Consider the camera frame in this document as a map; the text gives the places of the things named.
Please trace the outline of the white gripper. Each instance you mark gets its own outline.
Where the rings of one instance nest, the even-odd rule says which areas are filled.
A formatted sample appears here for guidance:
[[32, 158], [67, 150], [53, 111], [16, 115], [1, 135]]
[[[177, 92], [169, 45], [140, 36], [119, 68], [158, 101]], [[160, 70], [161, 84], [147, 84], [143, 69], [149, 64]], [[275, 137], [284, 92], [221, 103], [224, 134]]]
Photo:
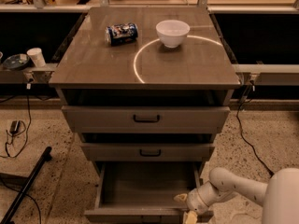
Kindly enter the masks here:
[[174, 201], [185, 203], [190, 211], [183, 214], [182, 224], [196, 224], [198, 215], [203, 215], [214, 203], [224, 203], [233, 199], [236, 194], [233, 191], [220, 191], [209, 181], [188, 194], [181, 193], [174, 197]]

